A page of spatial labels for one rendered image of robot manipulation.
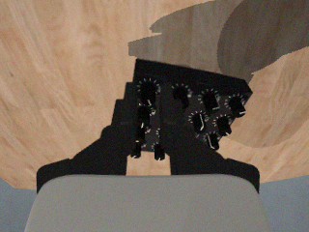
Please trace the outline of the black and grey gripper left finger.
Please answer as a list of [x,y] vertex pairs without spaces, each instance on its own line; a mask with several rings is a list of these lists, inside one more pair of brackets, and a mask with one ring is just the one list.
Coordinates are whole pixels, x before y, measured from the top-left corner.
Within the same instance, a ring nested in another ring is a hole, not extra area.
[[37,171],[37,195],[47,181],[65,175],[126,175],[127,157],[136,149],[137,118],[136,84],[127,82],[124,100],[115,101],[111,125],[98,140],[72,159],[52,162]]

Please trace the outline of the black knob box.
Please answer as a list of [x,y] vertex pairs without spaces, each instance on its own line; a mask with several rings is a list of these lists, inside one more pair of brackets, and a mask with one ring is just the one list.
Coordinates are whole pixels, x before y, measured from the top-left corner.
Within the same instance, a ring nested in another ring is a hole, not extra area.
[[138,118],[137,145],[130,154],[133,159],[139,159],[141,151],[153,152],[155,160],[165,159],[159,122],[160,84],[164,81],[172,83],[174,100],[182,100],[185,123],[214,151],[222,136],[232,132],[235,119],[246,113],[244,106],[253,94],[244,79],[136,59],[132,82],[136,83]]

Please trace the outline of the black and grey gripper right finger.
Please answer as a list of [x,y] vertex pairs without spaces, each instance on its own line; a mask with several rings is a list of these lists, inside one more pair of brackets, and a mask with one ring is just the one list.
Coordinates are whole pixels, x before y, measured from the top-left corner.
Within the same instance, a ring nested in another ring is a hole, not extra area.
[[252,183],[259,194],[258,168],[235,159],[223,159],[196,138],[194,129],[185,124],[182,100],[173,99],[171,82],[160,84],[159,122],[161,149],[170,157],[171,175],[234,175]]

